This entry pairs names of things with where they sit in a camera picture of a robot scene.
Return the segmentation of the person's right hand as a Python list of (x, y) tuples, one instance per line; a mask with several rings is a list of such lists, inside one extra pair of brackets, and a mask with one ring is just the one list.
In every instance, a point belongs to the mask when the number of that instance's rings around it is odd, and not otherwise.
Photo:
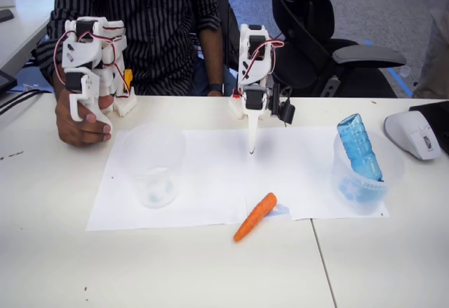
[(74, 121), (70, 113), (69, 91), (59, 88), (55, 91), (57, 104), (55, 107), (56, 125), (59, 138), (68, 145), (85, 147), (108, 141), (112, 127), (98, 121), (92, 111), (78, 103), (81, 121)]

